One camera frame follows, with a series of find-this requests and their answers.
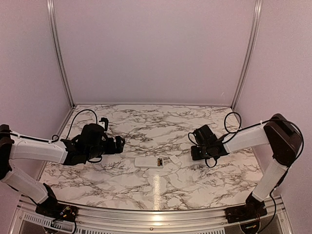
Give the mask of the white remote control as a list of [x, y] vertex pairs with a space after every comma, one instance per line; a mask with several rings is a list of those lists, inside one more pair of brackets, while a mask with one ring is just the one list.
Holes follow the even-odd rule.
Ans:
[[134, 165], [137, 168], [163, 168], [157, 166], [156, 157], [136, 157]]

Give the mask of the white battery cover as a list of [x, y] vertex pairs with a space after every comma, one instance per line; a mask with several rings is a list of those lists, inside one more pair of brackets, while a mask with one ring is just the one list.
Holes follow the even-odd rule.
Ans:
[[170, 156], [170, 160], [175, 164], [179, 163], [179, 159], [176, 156]]

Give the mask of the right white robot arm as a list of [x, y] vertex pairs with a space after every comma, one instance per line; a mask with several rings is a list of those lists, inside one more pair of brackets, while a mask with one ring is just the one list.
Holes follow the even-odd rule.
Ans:
[[217, 137], [208, 125], [189, 133], [194, 136], [191, 147], [193, 161], [213, 159], [218, 161], [222, 156], [236, 153], [243, 149], [268, 146], [272, 159], [262, 178], [242, 206], [242, 215], [252, 218], [260, 211], [263, 202], [283, 181], [290, 167], [302, 154], [304, 137], [297, 125], [281, 114], [237, 130], [227, 130], [226, 134]]

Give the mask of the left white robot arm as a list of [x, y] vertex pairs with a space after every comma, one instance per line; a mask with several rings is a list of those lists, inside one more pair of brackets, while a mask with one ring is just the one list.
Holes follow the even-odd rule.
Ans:
[[10, 162], [14, 159], [33, 159], [75, 166], [95, 158], [101, 159], [102, 155], [120, 154], [124, 144], [122, 137], [108, 137], [102, 126], [93, 123], [85, 125], [82, 132], [71, 140], [22, 136], [3, 124], [0, 127], [0, 180], [30, 197], [51, 217], [57, 217], [62, 209], [52, 189]]

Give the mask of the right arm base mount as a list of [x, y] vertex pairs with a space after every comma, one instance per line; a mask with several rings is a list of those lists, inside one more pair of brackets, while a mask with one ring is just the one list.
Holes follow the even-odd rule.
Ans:
[[264, 201], [259, 201], [250, 194], [244, 205], [229, 207], [225, 209], [225, 216], [228, 223], [246, 221], [260, 218], [267, 215], [268, 212]]

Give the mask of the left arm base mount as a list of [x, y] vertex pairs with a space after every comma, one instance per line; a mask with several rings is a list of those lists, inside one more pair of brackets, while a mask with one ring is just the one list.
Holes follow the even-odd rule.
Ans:
[[35, 212], [40, 215], [48, 216], [56, 220], [74, 222], [76, 220], [78, 208], [72, 205], [65, 205], [58, 202], [56, 195], [51, 187], [43, 183], [47, 190], [48, 197], [38, 203]]

